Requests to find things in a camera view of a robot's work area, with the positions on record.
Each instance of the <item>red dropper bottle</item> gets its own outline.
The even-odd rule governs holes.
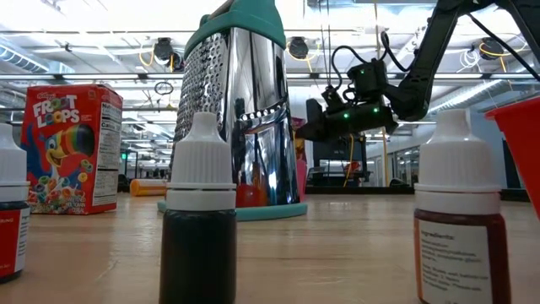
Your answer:
[[[424,304],[510,304],[505,220],[488,145],[464,110],[439,113],[420,147],[415,260]]]

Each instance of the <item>bottle label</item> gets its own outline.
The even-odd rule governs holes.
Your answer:
[[[492,303],[488,230],[414,221],[418,298],[429,304]]]
[[[24,268],[30,208],[0,211],[0,277]]]

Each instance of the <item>froot loops box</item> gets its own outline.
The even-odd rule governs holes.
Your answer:
[[[116,208],[122,98],[99,84],[28,88],[21,146],[35,214]]]

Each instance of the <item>toucan cartoon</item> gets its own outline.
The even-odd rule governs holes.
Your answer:
[[[25,149],[27,153],[28,171],[36,176],[36,178],[39,178],[39,176],[58,178],[58,168],[62,165],[62,160],[66,156],[76,153],[92,156],[94,153],[95,135],[89,125],[74,125],[47,139],[41,135],[39,140],[42,143],[45,142],[45,157],[47,162],[51,164],[50,170],[44,170],[41,166],[42,154],[38,150],[34,137],[32,136],[32,125],[27,127],[26,132],[28,142],[26,144],[21,144],[21,147]],[[77,181],[78,174],[79,170],[71,173],[68,177],[69,181]]]
[[[62,166],[62,160],[69,155],[82,153],[92,156],[94,153],[94,131],[89,125],[79,124],[60,131],[45,141],[45,157],[56,168]]]

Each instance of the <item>black cable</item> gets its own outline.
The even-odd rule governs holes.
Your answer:
[[[335,88],[335,90],[339,90],[339,88],[341,87],[342,83],[343,83],[343,78],[341,77],[341,74],[339,73],[338,71],[338,68],[336,68],[336,62],[334,61],[334,57],[336,56],[336,53],[341,50],[341,49],[348,49],[349,51],[351,51],[353,53],[353,55],[358,59],[360,60],[362,63],[367,63],[352,47],[350,46],[338,46],[334,52],[332,53],[332,58],[331,58],[331,62],[332,62],[332,68],[334,69],[334,72],[336,73],[337,75],[337,78],[339,79],[339,84],[337,85],[337,87]]]
[[[405,68],[399,62],[399,60],[397,60],[396,55],[394,55],[394,52],[390,48],[390,38],[388,37],[388,34],[385,31],[381,32],[381,41],[382,41],[382,45],[385,47],[385,52],[388,53],[388,55],[390,55],[390,58],[396,64],[396,67],[405,73],[410,71],[411,68],[413,67],[413,64],[411,63],[411,65],[409,65],[408,68]]]
[[[319,15],[322,15],[321,11],[321,1],[319,1]],[[322,23],[321,23],[321,38],[322,38],[322,56],[324,56],[324,72],[328,73],[328,67],[327,67],[327,49],[324,46],[324,30],[322,29]],[[330,86],[330,79],[327,79],[328,86]]]
[[[474,24],[476,24],[480,29],[482,29],[484,32],[486,32],[486,34],[488,34],[495,41],[499,42],[499,44],[502,45],[506,49],[506,51],[511,53],[516,58],[516,60],[518,62],[520,62],[521,65],[523,65],[523,67],[532,75],[532,77],[534,77],[536,80],[540,81],[540,75],[538,75],[538,73],[534,69],[531,68],[531,66],[525,61],[525,59],[523,59],[516,51],[514,51],[514,49],[511,46],[506,44],[506,42],[504,42],[496,34],[494,34],[491,30],[489,30],[487,27],[485,27],[480,21],[478,21],[476,18],[474,18],[471,14],[467,14],[467,16],[469,16],[469,18],[471,18],[471,20],[474,22]]]

